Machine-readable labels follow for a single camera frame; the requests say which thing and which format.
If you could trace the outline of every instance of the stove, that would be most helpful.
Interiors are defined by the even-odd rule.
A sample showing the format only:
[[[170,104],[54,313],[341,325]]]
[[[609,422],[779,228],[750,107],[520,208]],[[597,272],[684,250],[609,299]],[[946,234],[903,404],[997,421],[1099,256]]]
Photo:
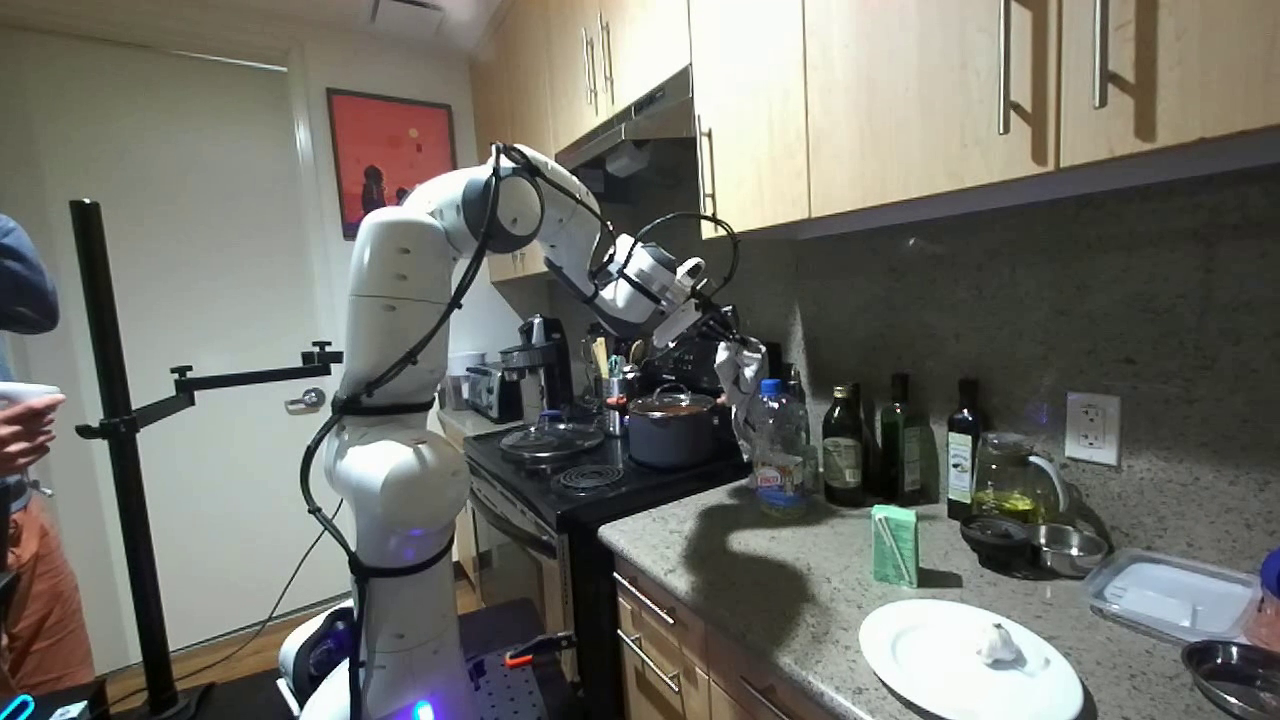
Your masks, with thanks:
[[[610,552],[599,524],[746,477],[737,453],[691,469],[647,469],[626,461],[625,438],[603,438],[554,463],[525,463],[505,453],[506,432],[465,442],[470,469],[475,524],[492,531],[481,552],[481,596],[529,596],[542,632],[570,632],[564,674],[575,684],[575,716],[625,716]]]

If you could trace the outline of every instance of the person's hand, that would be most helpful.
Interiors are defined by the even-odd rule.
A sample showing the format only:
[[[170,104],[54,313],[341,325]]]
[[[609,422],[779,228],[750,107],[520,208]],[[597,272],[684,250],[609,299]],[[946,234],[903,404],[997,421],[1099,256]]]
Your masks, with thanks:
[[[53,442],[53,411],[64,398],[25,398],[0,409],[0,477],[32,469]]]

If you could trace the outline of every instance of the white door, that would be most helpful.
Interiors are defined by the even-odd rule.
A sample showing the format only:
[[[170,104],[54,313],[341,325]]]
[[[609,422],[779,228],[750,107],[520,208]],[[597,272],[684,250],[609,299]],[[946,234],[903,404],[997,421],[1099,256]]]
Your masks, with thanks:
[[[137,623],[106,442],[73,432],[101,421],[101,390],[66,199],[102,205],[137,409],[170,395],[170,362],[196,375],[293,368],[337,329],[318,313],[318,242],[337,234],[307,234],[289,91],[283,68],[0,31],[0,208],[36,233],[64,299],[64,325],[14,342],[14,368],[73,395],[49,477],[101,669],[137,661]],[[332,386],[201,390],[196,409],[139,432],[170,646],[257,623],[312,544],[300,453],[318,414],[283,411],[312,384]],[[283,609],[343,588],[324,540]]]

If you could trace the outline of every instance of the oven door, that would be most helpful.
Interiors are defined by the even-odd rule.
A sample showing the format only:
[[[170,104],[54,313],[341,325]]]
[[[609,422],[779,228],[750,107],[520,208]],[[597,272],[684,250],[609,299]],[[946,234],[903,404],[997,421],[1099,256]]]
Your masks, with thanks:
[[[542,632],[570,632],[566,566],[559,565],[559,537],[535,521],[520,501],[484,477],[470,477],[475,509],[475,583],[484,605],[531,600]]]

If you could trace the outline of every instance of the electrical outlet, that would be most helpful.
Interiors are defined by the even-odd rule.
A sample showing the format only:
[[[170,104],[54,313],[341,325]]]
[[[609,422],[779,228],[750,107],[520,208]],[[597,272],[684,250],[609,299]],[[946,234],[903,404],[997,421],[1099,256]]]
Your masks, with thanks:
[[[1121,395],[1067,390],[1064,456],[1121,463]]]

